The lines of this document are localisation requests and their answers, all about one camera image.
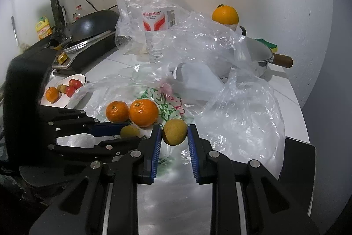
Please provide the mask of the red label sauce bottle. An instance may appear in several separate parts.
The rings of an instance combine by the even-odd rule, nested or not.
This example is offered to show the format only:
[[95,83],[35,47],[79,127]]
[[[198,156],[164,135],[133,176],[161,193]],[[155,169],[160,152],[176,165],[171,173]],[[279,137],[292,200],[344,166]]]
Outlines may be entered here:
[[80,5],[78,5],[76,7],[75,13],[73,14],[73,22],[80,19],[81,17],[82,17],[82,7]]

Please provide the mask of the clear plastic bag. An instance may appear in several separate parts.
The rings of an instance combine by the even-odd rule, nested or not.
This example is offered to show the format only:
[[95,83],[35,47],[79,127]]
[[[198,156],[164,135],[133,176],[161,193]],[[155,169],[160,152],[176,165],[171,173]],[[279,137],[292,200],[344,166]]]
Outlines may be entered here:
[[182,12],[161,41],[155,64],[139,64],[130,76],[112,74],[84,85],[68,106],[105,90],[89,105],[96,114],[114,96],[156,89],[181,100],[180,116],[194,123],[214,148],[238,162],[259,160],[274,175],[283,165],[285,127],[273,88],[254,72],[246,39],[196,12]]
[[127,54],[148,54],[141,15],[143,0],[116,0],[116,2],[119,10],[115,36],[117,46],[126,45]]

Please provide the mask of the small green-yellow fruit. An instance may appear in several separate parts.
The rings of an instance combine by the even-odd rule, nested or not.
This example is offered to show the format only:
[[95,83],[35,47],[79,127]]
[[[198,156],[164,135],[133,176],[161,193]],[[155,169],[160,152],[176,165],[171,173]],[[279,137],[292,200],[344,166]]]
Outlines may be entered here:
[[67,89],[67,88],[68,88],[68,86],[65,85],[65,84],[60,84],[60,85],[57,87],[58,91],[59,91],[60,93],[62,93],[62,94],[65,94],[65,93],[66,93],[66,89]]

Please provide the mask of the steel induction cooker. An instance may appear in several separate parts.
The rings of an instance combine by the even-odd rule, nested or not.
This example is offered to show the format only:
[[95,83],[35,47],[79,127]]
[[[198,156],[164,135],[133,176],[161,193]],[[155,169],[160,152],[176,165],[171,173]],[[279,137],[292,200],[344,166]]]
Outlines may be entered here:
[[87,66],[115,48],[115,31],[105,31],[80,43],[66,47],[63,52],[67,60],[60,64],[53,62],[53,69],[59,74],[72,75],[81,73]]

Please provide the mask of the small yellow fruit gripped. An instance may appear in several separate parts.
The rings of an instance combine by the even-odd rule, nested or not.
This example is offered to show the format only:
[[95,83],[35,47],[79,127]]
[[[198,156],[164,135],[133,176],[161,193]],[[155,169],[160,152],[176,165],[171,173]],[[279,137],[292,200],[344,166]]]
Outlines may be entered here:
[[140,137],[140,130],[133,125],[124,126],[120,131],[121,138]]

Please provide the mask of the red cherry tomato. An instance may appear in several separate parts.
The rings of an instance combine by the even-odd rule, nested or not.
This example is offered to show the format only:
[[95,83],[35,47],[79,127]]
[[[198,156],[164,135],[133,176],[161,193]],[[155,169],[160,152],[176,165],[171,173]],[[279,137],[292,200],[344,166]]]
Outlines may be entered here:
[[79,89],[80,87],[82,87],[82,82],[80,80],[77,79],[71,79],[69,81],[69,86],[74,88],[75,90]]
[[75,93],[75,88],[73,86],[68,86],[65,90],[65,95],[67,95],[69,98],[72,97],[72,95]]

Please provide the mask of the large orange mandarin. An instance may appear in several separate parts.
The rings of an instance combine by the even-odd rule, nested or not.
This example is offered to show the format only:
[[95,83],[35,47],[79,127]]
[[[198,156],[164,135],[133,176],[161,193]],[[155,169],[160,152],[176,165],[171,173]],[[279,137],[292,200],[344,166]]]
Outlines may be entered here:
[[55,103],[60,97],[60,92],[55,87],[49,87],[45,93],[45,98],[51,104]]

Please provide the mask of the clear plastic bag back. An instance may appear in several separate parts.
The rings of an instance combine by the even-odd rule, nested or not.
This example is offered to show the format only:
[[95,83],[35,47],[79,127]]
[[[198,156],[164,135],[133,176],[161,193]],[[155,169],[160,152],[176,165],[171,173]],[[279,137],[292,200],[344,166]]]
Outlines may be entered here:
[[116,2],[119,10],[115,36],[117,46],[126,45],[127,54],[148,54],[141,15],[143,0],[116,0]]

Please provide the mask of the clear plastic bag front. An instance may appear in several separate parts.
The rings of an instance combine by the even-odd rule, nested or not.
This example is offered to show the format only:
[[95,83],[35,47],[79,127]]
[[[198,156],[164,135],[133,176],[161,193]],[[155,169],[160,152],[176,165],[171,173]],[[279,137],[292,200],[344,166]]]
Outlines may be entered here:
[[161,41],[155,64],[139,64],[130,76],[112,74],[84,85],[68,106],[105,90],[89,105],[96,114],[114,96],[156,89],[181,100],[180,116],[194,123],[214,148],[238,162],[259,160],[274,175],[283,165],[285,127],[273,88],[254,72],[246,39],[196,12],[182,12]]

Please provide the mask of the yellow detergent bottle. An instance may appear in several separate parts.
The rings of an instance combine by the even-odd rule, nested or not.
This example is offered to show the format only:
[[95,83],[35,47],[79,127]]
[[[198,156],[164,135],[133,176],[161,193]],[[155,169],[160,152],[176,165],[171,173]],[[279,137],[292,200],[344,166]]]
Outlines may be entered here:
[[46,38],[53,33],[50,21],[46,16],[43,16],[39,19],[39,21],[36,23],[35,30],[39,40]]

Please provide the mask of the yellow-green round fruit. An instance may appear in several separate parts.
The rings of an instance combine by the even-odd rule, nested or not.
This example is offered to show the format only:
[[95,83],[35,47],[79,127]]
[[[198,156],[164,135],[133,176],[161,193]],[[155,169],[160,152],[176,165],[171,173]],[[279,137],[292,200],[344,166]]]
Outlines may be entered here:
[[170,146],[181,144],[187,135],[187,124],[182,119],[167,121],[162,130],[164,142]]

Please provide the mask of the black wok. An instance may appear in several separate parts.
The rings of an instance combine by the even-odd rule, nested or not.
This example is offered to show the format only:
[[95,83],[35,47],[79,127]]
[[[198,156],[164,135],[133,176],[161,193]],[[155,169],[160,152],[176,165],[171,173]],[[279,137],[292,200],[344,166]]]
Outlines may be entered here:
[[114,31],[119,14],[112,10],[102,10],[77,19],[69,29],[72,42],[81,42],[106,31]]

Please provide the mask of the gold cooker knob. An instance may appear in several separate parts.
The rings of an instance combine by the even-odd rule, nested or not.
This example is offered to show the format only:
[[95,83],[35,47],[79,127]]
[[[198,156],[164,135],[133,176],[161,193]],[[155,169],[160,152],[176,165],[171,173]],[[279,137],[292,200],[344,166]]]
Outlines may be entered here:
[[57,57],[57,62],[59,64],[64,64],[67,59],[68,59],[68,55],[65,52],[62,52],[58,57]]

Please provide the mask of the orange on pot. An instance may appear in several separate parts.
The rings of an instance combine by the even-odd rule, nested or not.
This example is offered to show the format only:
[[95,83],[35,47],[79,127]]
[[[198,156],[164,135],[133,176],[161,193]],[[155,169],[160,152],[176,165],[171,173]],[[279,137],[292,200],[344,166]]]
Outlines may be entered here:
[[219,5],[212,13],[213,21],[223,25],[237,25],[239,24],[239,15],[237,11],[228,5]]

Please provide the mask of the black umbrella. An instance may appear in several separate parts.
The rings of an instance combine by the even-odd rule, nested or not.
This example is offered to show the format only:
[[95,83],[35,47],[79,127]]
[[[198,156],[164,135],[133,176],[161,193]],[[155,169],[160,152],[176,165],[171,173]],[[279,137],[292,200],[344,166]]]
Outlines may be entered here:
[[55,0],[55,2],[56,2],[56,5],[57,5],[57,9],[58,9],[57,16],[59,18],[60,25],[62,27],[66,27],[66,11],[65,11],[64,7],[62,7],[60,5],[60,1],[59,0]]

